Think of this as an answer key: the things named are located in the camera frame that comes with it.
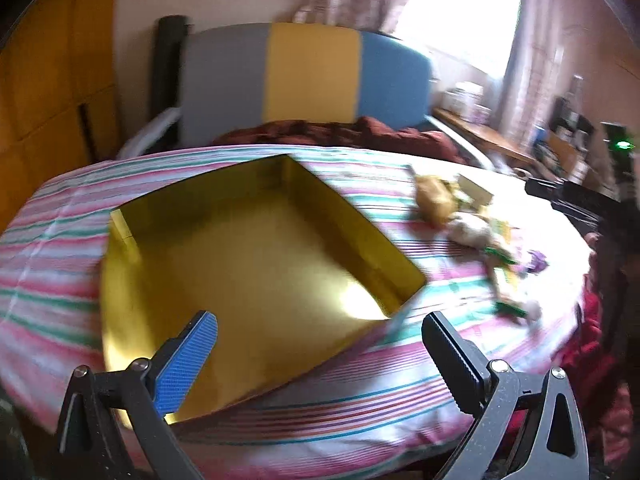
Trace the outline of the large cream carton box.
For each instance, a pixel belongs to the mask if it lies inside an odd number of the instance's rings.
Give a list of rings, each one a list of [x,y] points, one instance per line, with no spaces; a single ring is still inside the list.
[[[483,188],[463,174],[458,175],[458,187],[463,193],[469,196],[473,204],[477,207],[488,206],[494,197],[486,188]]]

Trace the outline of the green cracker packet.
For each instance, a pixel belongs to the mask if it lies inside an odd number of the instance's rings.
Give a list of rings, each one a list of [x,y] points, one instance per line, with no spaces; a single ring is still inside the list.
[[[527,318],[523,279],[518,274],[515,259],[504,249],[487,246],[483,249],[488,275],[495,291],[496,306],[518,318]]]

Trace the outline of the yellow sock ball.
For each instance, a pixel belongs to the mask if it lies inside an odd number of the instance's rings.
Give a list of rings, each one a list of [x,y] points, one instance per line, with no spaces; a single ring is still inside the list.
[[[436,228],[442,228],[458,210],[458,204],[438,177],[415,176],[416,206],[423,218]]]

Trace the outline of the purple snack pouch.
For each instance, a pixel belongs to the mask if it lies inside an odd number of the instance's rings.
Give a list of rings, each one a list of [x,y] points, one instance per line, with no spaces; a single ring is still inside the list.
[[[538,250],[529,249],[522,258],[521,274],[539,274],[548,268],[546,256]]]

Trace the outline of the striped bed sheet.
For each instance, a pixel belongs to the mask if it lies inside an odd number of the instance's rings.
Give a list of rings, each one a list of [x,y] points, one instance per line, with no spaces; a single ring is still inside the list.
[[[421,335],[440,311],[489,359],[547,373],[576,328],[590,250],[564,214],[521,180],[443,160],[361,148],[191,148],[80,168],[45,183],[1,237],[1,383],[38,426],[55,430],[73,370],[104,361],[100,285],[113,210],[164,186],[288,155],[335,188],[425,275],[405,318],[370,344],[204,417],[170,422],[209,479],[372,478],[439,452],[471,419],[457,408]],[[548,268],[525,282],[535,322],[497,311],[484,256],[420,216],[415,176],[459,174],[494,196],[488,214],[520,254]]]

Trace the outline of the wooden side table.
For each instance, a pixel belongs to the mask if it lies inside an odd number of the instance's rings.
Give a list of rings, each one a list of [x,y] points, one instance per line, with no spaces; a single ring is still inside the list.
[[[448,127],[461,133],[462,136],[465,136],[480,148],[487,148],[490,152],[499,153],[508,159],[516,160],[526,167],[533,166],[534,164],[533,157],[526,153],[526,151],[518,148],[515,144],[506,140],[506,138],[496,130],[488,126],[465,122],[456,114],[441,110],[440,108],[434,108],[433,116]]]

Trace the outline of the red garment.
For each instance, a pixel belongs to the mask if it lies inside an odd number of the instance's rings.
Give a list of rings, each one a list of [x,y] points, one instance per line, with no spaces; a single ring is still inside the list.
[[[616,356],[601,342],[601,306],[594,272],[585,275],[582,322],[561,351],[582,415],[587,440],[603,454],[606,466],[618,466],[629,456],[639,429],[639,343],[627,344],[626,356]]]

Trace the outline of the white boxes on table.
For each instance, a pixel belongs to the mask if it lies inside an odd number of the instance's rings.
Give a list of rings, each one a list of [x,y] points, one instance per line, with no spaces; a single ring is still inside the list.
[[[484,88],[472,81],[458,82],[444,91],[440,108],[474,125],[486,125],[490,108],[482,104]]]

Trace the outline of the gold tin box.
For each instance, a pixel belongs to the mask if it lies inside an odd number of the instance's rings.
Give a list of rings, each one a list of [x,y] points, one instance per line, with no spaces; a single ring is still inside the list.
[[[105,365],[152,356],[198,313],[218,337],[185,422],[277,389],[402,321],[423,272],[288,155],[199,174],[113,210],[102,261]]]

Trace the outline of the maroon blanket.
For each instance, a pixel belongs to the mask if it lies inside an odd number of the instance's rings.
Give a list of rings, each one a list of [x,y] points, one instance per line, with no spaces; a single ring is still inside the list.
[[[213,146],[242,144],[291,144],[324,148],[365,148],[466,164],[445,133],[437,130],[392,127],[361,116],[356,122],[306,122],[277,120],[257,127],[236,129],[213,140]]]

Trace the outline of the pink curtain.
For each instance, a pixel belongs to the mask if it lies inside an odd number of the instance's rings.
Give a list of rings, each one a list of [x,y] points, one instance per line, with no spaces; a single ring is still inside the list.
[[[564,49],[563,0],[302,0],[296,23],[395,37],[431,59],[442,92],[478,84],[491,125],[520,148],[547,117]]]

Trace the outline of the grey yellow blue headboard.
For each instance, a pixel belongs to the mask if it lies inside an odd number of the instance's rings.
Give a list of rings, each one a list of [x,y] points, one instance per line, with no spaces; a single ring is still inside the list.
[[[319,24],[224,26],[186,38],[180,143],[197,148],[277,120],[416,127],[431,110],[432,64],[397,39]]]

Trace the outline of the wooden wardrobe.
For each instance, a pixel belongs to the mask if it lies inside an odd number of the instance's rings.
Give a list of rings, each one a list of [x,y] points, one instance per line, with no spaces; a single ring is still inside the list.
[[[1,51],[1,224],[44,182],[124,143],[115,0],[35,0]]]

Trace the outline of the white bed rail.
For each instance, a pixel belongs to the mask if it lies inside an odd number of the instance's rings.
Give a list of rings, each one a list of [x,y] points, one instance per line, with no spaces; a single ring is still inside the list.
[[[117,160],[142,156],[159,141],[181,117],[180,107],[168,107],[128,139],[116,155]]]

